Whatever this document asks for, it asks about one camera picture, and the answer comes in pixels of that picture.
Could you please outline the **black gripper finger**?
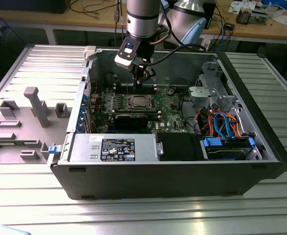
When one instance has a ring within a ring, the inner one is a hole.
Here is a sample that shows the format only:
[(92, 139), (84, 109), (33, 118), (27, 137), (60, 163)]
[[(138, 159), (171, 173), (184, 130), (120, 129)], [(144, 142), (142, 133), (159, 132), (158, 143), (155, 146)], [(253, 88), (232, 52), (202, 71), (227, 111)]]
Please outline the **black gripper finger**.
[(146, 68), (143, 72), (143, 82), (150, 80), (156, 76), (156, 72), (153, 68)]
[(140, 86), (141, 82), (140, 79), (144, 75), (144, 65), (143, 64), (138, 64), (134, 65), (132, 69), (132, 78), (133, 78), (133, 88), (136, 89), (137, 87)]

